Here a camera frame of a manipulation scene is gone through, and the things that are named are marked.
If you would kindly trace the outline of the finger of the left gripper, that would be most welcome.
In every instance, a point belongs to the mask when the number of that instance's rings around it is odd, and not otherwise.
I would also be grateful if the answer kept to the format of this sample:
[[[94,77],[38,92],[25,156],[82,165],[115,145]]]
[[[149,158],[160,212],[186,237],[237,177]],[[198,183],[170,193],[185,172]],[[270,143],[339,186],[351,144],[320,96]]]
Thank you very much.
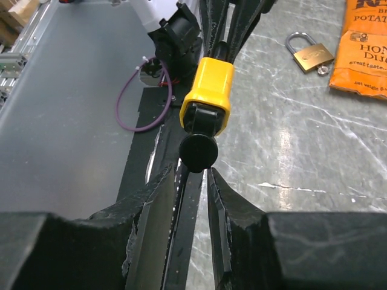
[[[227,44],[229,53],[227,61],[234,63],[245,42],[258,24],[261,15],[268,13],[275,0],[240,0],[231,1],[233,10]]]
[[[199,1],[204,57],[230,60],[230,44],[224,40],[230,1]]]

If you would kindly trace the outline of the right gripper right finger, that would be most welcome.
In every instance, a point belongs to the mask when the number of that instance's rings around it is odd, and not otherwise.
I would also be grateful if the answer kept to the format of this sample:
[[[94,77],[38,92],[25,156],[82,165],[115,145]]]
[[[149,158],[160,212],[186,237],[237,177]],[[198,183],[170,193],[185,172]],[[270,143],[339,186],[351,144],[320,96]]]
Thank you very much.
[[[216,289],[385,289],[386,214],[265,212],[207,173]]]

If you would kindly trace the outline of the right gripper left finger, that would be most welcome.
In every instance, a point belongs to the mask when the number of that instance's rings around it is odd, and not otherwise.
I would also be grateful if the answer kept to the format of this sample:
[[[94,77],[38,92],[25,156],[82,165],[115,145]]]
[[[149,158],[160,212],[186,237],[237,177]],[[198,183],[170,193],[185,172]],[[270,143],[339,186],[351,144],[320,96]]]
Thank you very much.
[[[175,172],[88,219],[1,214],[2,289],[161,289],[175,206]]]

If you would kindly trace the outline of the yellow padlock black shackle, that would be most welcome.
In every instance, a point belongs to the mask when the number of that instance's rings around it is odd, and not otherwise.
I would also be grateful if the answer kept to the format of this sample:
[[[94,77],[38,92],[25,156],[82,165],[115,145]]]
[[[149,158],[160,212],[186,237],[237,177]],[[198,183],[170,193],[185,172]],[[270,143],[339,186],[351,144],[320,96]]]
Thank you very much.
[[[180,109],[181,127],[186,132],[195,132],[194,118],[197,109],[215,113],[204,122],[212,127],[207,134],[218,136],[227,126],[230,116],[230,92],[233,83],[234,66],[228,62],[229,47],[225,41],[215,45],[213,56],[204,56],[198,65],[189,93]]]

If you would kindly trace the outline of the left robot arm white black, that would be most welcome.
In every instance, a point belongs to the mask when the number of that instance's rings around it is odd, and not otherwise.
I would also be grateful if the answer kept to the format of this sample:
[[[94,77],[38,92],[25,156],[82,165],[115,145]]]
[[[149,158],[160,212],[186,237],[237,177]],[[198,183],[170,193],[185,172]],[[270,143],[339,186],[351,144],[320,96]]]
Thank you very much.
[[[238,53],[274,1],[199,1],[199,15],[187,4],[171,1],[172,14],[157,16],[148,33],[155,56],[172,80],[191,85],[199,54],[234,63]]]

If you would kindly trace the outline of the large brass padlock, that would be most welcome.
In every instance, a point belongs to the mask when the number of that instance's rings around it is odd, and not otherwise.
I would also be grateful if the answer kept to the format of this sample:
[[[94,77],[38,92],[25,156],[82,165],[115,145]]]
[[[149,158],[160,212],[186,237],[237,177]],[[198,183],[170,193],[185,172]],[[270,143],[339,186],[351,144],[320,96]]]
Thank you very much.
[[[291,40],[296,38],[304,39],[310,45],[296,51],[291,45]],[[327,76],[329,74],[330,69],[328,65],[334,60],[334,56],[322,43],[317,43],[308,33],[295,31],[288,35],[285,40],[285,47],[305,74],[314,69],[320,76]]]

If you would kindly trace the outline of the orange potato chips bag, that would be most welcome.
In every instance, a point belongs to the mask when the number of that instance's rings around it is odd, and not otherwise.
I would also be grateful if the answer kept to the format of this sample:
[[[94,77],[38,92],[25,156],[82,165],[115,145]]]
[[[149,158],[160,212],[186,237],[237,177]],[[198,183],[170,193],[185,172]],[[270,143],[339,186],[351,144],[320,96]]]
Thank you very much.
[[[329,87],[386,99],[386,1],[346,2]]]

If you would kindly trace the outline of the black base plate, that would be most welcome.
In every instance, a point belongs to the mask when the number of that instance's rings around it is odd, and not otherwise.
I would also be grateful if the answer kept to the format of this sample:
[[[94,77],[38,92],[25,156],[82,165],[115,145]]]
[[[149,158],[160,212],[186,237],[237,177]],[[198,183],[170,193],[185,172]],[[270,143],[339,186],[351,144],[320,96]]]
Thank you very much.
[[[180,125],[179,112],[187,86],[177,84],[173,87],[172,101],[163,121],[149,131],[135,133],[129,150],[128,159],[122,176],[117,200],[134,195],[168,164],[177,165],[178,147],[186,136]],[[142,93],[137,124],[150,123],[161,114],[168,97],[168,89],[145,88]]]

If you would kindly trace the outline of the aluminium rail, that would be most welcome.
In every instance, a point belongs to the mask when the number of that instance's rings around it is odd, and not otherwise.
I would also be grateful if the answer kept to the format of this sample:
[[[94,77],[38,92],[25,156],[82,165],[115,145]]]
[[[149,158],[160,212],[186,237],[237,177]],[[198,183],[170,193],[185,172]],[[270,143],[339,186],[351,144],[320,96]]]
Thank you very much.
[[[11,48],[1,46],[1,107],[11,96],[27,62],[42,42],[43,35],[48,30],[58,6],[57,1],[39,4],[15,44]]]

